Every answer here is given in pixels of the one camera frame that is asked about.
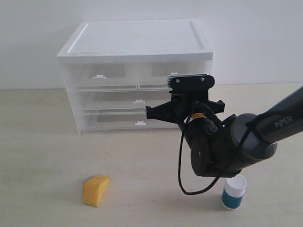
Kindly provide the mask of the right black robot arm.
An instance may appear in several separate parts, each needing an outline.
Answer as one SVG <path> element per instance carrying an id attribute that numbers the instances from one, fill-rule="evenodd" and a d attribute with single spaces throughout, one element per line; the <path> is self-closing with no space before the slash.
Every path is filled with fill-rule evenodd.
<path id="1" fill-rule="evenodd" d="M 174 123 L 189 148 L 193 172 L 201 177 L 233 177 L 271 158 L 280 140 L 303 130 L 303 90 L 297 89 L 265 113 L 217 117 L 223 101 L 210 101 L 208 89 L 172 90 L 170 101 L 145 108 L 148 119 Z"/>

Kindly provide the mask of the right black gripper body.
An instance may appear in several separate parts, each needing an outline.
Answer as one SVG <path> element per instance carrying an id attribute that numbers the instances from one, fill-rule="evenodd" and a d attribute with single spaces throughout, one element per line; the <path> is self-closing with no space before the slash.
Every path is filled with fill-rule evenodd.
<path id="1" fill-rule="evenodd" d="M 223 122 L 216 116 L 223 113 L 225 103 L 222 100 L 217 102 L 208 99 L 208 92 L 173 92 L 171 100 L 159 106 L 145 107 L 147 119 L 154 119 L 174 124 L 184 124 L 189 115 L 203 113 L 215 126 L 222 127 Z"/>

